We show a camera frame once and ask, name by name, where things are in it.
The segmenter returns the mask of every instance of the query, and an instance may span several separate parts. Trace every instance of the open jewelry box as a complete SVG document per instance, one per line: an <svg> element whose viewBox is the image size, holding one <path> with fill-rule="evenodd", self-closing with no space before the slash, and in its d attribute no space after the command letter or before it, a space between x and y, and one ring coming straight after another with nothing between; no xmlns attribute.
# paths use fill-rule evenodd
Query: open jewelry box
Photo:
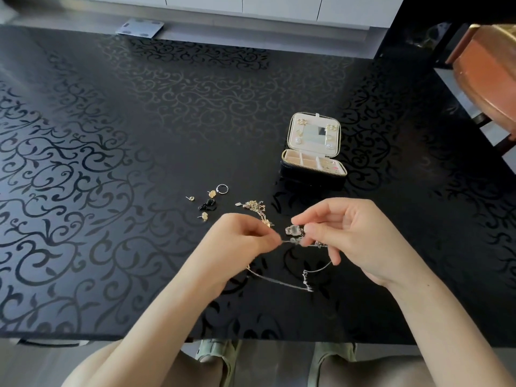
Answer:
<svg viewBox="0 0 516 387"><path fill-rule="evenodd" d="M281 154L282 176L314 186L342 187L347 171L334 159L341 149L341 124L335 118L295 113L288 128L287 148Z"/></svg>

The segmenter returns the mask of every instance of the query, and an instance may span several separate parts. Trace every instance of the black floral tablecloth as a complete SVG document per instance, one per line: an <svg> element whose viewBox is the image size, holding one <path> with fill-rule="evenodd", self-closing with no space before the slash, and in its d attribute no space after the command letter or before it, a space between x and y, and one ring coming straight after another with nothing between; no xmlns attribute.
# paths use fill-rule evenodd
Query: black floral tablecloth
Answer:
<svg viewBox="0 0 516 387"><path fill-rule="evenodd" d="M394 61L1 27L0 335L117 339L218 216L279 232L329 196L374 200L488 340L516 345L516 182L434 71ZM279 175L297 111L342 124L339 192ZM218 184L207 223L197 201ZM190 202L185 196L195 196ZM319 249L253 269L300 284ZM344 260L297 291L241 273L190 336L413 343Z"/></svg>

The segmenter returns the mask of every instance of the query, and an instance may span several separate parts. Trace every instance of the forearm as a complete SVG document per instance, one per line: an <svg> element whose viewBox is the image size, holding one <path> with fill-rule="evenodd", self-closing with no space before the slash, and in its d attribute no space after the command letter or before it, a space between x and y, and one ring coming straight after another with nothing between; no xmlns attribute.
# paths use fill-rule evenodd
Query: forearm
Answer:
<svg viewBox="0 0 516 387"><path fill-rule="evenodd" d="M213 298L181 271L87 383L88 387L158 387L185 338Z"/></svg>
<svg viewBox="0 0 516 387"><path fill-rule="evenodd" d="M389 290L437 387L516 385L468 313L429 268Z"/></svg>

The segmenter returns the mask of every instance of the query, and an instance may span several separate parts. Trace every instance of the slipper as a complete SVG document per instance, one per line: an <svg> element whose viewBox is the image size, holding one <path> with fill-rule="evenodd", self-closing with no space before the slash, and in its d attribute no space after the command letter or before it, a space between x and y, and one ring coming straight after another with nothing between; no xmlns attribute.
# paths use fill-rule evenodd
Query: slipper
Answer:
<svg viewBox="0 0 516 387"><path fill-rule="evenodd" d="M316 342L310 373L308 374L308 387L319 385L319 371L324 359L329 356L339 356L349 362L355 362L356 346L352 343L333 344L331 342Z"/></svg>
<svg viewBox="0 0 516 387"><path fill-rule="evenodd" d="M229 387L231 378L235 373L236 358L242 346L242 341L231 341L230 339L203 339L195 359L201 361L207 356L220 357L226 365L223 371L223 378L220 387Z"/></svg>

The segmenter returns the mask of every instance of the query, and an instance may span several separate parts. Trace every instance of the wooden chair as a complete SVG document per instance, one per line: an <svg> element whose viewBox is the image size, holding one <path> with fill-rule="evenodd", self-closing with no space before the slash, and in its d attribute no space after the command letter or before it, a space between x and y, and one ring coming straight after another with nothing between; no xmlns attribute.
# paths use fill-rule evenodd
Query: wooden chair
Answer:
<svg viewBox="0 0 516 387"><path fill-rule="evenodd" d="M448 57L468 98L516 141L516 25L472 25Z"/></svg>

